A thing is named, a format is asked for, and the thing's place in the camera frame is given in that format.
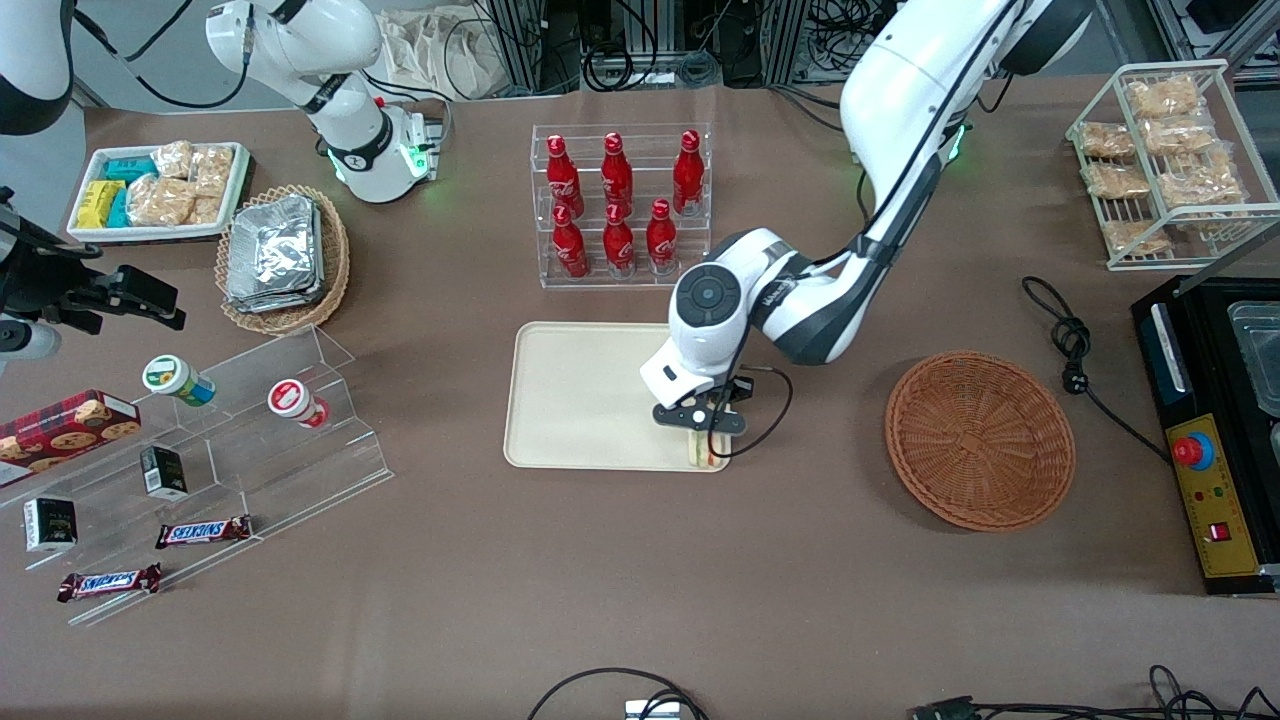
red switch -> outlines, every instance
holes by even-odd
[[[1189,437],[1174,441],[1174,460],[1188,468],[1204,459],[1204,447]]]

small black box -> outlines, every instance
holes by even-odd
[[[147,495],[178,501],[187,497],[187,478],[182,473],[182,456],[172,450],[151,446],[142,451],[142,478]]]
[[[76,546],[76,505],[60,497],[33,497],[22,506],[27,551],[70,550]]]

yellow control panel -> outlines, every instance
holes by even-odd
[[[1169,428],[1165,434],[1204,577],[1256,575],[1258,559],[1213,415]]]

red emergency stop button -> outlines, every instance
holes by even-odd
[[[1202,471],[1213,466],[1213,441],[1204,433],[1188,433],[1174,441],[1174,461],[1192,470]]]

blue snack package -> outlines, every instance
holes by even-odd
[[[124,190],[115,193],[115,200],[111,201],[111,211],[106,215],[106,227],[109,228],[127,228],[129,227],[129,193]]]
[[[151,158],[116,158],[115,160],[106,161],[106,165],[102,168],[102,178],[133,182],[147,173],[154,174],[155,172],[156,164]]]

